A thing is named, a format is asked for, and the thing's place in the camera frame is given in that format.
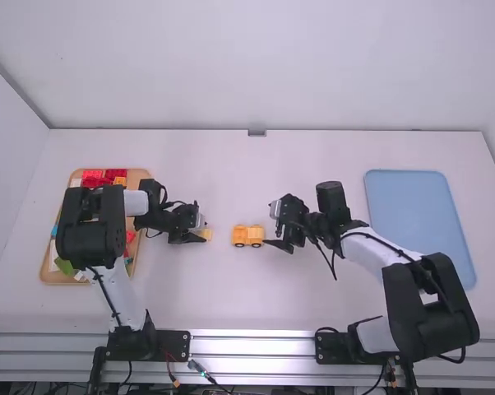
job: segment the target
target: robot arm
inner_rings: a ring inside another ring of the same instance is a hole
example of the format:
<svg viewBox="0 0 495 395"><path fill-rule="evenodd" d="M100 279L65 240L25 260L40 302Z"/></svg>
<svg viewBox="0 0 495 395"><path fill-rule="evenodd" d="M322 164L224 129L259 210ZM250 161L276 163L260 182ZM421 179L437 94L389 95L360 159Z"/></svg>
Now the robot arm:
<svg viewBox="0 0 495 395"><path fill-rule="evenodd" d="M352 220L340 182L318 184L317 203L320 212L309 212L290 194L272 202L270 216L277 221L277 237L283 239L264 241L288 253L294 246L303 247L306 239L317 245L321 241L340 258L382 279L388 316L348 326L343 338L351 360L358 363L381 354L416 362L479 340L478 323L445 254L403 249L368 224ZM424 304L423 291L437 294L437 301Z"/></svg>
<svg viewBox="0 0 495 395"><path fill-rule="evenodd" d="M161 189L165 190L157 181L143 179L139 190L108 185L65 192L56 248L59 256L83 271L93 285L99 283L112 313L111 333L119 328L139 332L152 324L125 268L125 217L135 218L136 230L150 227L168 232L172 244L206 241L192 233L205 224L197 203L182 203L168 211L173 204L166 202L166 193L160 203Z"/></svg>

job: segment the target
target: aluminum rail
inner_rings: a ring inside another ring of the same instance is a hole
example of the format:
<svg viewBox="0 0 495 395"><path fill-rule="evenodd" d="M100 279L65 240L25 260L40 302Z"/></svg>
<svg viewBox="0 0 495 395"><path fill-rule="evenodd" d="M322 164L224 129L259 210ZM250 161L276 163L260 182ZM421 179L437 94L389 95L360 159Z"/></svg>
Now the aluminum rail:
<svg viewBox="0 0 495 395"><path fill-rule="evenodd" d="M191 357L220 384L371 386L380 372L373 365L318 365L313 332L191 330ZM0 381L85 382L101 333L0 333ZM459 351L448 354L458 357ZM206 383L186 364L173 363L180 383ZM439 359L414 366L420 387L495 388L495 338L467 348L461 365ZM400 369L398 381L403 384ZM107 362L105 382L122 382L127 362ZM132 383L170 383L165 363L133 362Z"/></svg>

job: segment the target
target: black cable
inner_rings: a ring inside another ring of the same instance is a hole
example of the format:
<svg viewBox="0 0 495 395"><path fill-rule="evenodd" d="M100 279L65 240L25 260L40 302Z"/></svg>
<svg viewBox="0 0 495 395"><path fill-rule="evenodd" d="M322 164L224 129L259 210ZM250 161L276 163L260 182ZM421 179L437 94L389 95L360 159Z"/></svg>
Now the black cable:
<svg viewBox="0 0 495 395"><path fill-rule="evenodd" d="M342 235L340 237L340 240L342 241L343 239L345 239L345 238L347 238L348 236L351 236L351 235L361 235L361 236L366 237L367 239L375 240L379 244L384 245L388 249L390 249L390 250L398 253L400 257L406 259L407 261L409 261L411 263L415 263L416 262L412 257L410 257L402 249L397 249L393 245L388 244L386 241L381 240L381 239L375 237L374 235L370 235L370 234L365 233L365 232L351 232L351 233L346 233L346 234L344 234L344 235ZM425 277L425 279L427 279L433 285L433 287L435 288L437 294L439 295L439 298L445 304L446 309L448 310L448 312L450 313L450 315L454 315L454 310L452 310L451 304L448 301L448 298L446 297L445 292L443 292L443 289L439 286L439 284L437 284L437 282L432 278L432 276L424 268L422 268L420 265L414 265L414 267L417 270L419 270L419 272ZM458 359L458 360L454 360L454 359L449 358L448 356L444 356L442 354L438 355L437 358L440 358L442 360L446 360L446 361L451 362L453 364L461 364L465 360L465 356L466 356L466 348L465 348L465 346L463 346L463 347L461 347L461 356L460 356L460 359Z"/></svg>
<svg viewBox="0 0 495 395"><path fill-rule="evenodd" d="M129 379L131 378L131 375L132 375L132 362L129 360L128 363L129 363L129 374L127 375L127 378L125 380L123 380L122 385L127 384Z"/></svg>
<svg viewBox="0 0 495 395"><path fill-rule="evenodd" d="M207 381L209 381L211 384L215 385L216 387L220 388L225 393L228 393L229 395L233 395L233 393L231 391L229 391L227 388L225 388L224 386L218 384L216 382L215 378L213 378L212 376L208 375L207 376Z"/></svg>
<svg viewBox="0 0 495 395"><path fill-rule="evenodd" d="M149 236L149 228L147 228L147 230L146 230L146 238L147 239L153 239L156 236L160 236L162 233L164 233L164 232L160 232L159 231L156 235Z"/></svg>
<svg viewBox="0 0 495 395"><path fill-rule="evenodd" d="M411 262L411 263L415 263L415 259L413 259L412 257L410 257L405 251L403 251L402 249L397 249L396 247L394 247L393 245L391 244L388 244L386 241L384 240L381 240L379 239L378 237L374 236L374 235L370 235L369 233L365 233L365 232L351 232L351 233L346 233L344 235L342 235L340 237L340 241L342 241L343 239L346 239L348 236L351 236L351 235L361 235L361 236L364 236L366 237L367 239L372 239L374 241L377 241L379 244L387 247L388 249L394 251L395 253L397 253L400 257L406 259L407 261ZM448 302L448 298L445 296L445 293L443 292L442 288L437 284L437 282L432 278L432 276L430 276L428 274L428 272L423 269L422 267L420 267L419 265L414 265L414 267L419 270L419 272L421 272L421 274L423 274L423 276L434 286L434 288L436 289L436 292L437 294L440 296L440 298L443 300L443 303L445 304L446 308L448 309L449 313L454 315L454 312L452 311L452 307L450 306L449 302Z"/></svg>
<svg viewBox="0 0 495 395"><path fill-rule="evenodd" d="M96 280L99 283L99 287L101 288L101 291L103 292L103 295L104 295L105 299L107 300L107 303L109 304L110 311L112 312L113 318L116 319L118 326L121 327L122 326L122 320L119 317L119 313L116 312L116 308L114 307L113 301L110 299L109 294L107 293L107 289L105 288L105 284L103 283L103 280L101 279L102 276L93 267L87 266L86 268L94 273L94 280Z"/></svg>
<svg viewBox="0 0 495 395"><path fill-rule="evenodd" d="M333 266L330 265L330 261L328 260L328 257L326 256L326 254L324 253L324 251L322 251L322 247L321 245L319 245L318 242L316 243L313 243L313 245L315 245L315 247L317 247L317 249L319 251L321 251L321 254L322 254L322 257L324 258L324 260L326 261L326 263L328 264L328 267L330 268L330 272L331 272L331 275L333 276L333 279L335 281L337 281L337 275L335 274L335 269L333 268Z"/></svg>
<svg viewBox="0 0 495 395"><path fill-rule="evenodd" d="M316 331L315 331L315 337L317 337L317 335L321 332L333 332L333 333L339 333L339 331L335 328L332 328L332 327L321 327L321 328L318 328Z"/></svg>
<svg viewBox="0 0 495 395"><path fill-rule="evenodd" d="M103 280L101 279L102 276L93 267L87 266L86 268L94 273L94 280L96 280L99 283L99 287L101 288L101 291L103 292L103 295L104 295L105 299L107 300L107 304L110 307L110 311L112 311L112 315L116 319L118 326L121 327L122 326L122 320L120 319L119 313L116 311L116 308L114 307L113 301L109 297L109 293L107 292L107 289L105 288L105 284L103 283ZM128 374L127 378L123 381L122 385L127 384L129 379L131 378L132 362L128 361L128 363L129 363L129 374Z"/></svg>
<svg viewBox="0 0 495 395"><path fill-rule="evenodd" d="M466 354L467 354L467 351L465 349L465 347L461 347L461 355L460 355L460 358L458 360L454 360L448 356L445 356L445 355L438 355L437 358L441 358L442 360L446 360L447 362L451 362L453 364L462 364L463 361L465 360L465 357L466 357Z"/></svg>
<svg viewBox="0 0 495 395"><path fill-rule="evenodd" d="M335 250L331 252L331 270L335 274Z"/></svg>
<svg viewBox="0 0 495 395"><path fill-rule="evenodd" d="M373 385L373 387L371 387L368 391L365 391L364 393L362 393L361 395L368 395L371 391L373 391L374 389L377 388L377 386L379 385L379 383L381 382L382 380L382 376L384 375L385 373L385 367L386 367L386 362L382 365L381 367L381 373L379 374L379 378L377 379L376 383Z"/></svg>
<svg viewBox="0 0 495 395"><path fill-rule="evenodd" d="M317 249L319 251L321 251L322 257L324 258L324 260L328 264L328 267L330 268L331 275L333 276L334 280L337 281L337 275L335 274L335 269L334 269L333 265L330 265L330 261L328 260L328 257L326 256L324 251L322 251L322 247L319 244L319 240L317 239L317 237L310 231L310 229L308 229L303 224L299 224L298 222L295 222L295 221L291 221L290 224L292 224L293 226L297 226L299 229L301 229L304 232L304 234L308 237L310 242L315 247L317 247Z"/></svg>

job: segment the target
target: blue mat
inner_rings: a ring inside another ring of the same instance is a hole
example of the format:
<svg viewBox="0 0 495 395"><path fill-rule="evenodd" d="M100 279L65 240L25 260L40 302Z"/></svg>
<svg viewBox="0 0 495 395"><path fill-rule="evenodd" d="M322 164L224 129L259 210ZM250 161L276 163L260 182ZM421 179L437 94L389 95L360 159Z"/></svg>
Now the blue mat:
<svg viewBox="0 0 495 395"><path fill-rule="evenodd" d="M466 290L476 273L451 190L443 174L419 170L370 170L364 176L372 228L420 253L448 255Z"/></svg>

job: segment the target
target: toy car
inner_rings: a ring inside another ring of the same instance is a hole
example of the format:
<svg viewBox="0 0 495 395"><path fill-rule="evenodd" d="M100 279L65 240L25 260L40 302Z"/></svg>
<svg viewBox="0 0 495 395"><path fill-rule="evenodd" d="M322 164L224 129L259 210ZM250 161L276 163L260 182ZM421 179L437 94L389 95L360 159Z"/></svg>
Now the toy car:
<svg viewBox="0 0 495 395"><path fill-rule="evenodd" d="M264 228L260 225L244 226L236 225L233 228L233 236L231 237L231 244L235 247L243 247L244 245L251 245L258 249L262 246L264 240Z"/></svg>

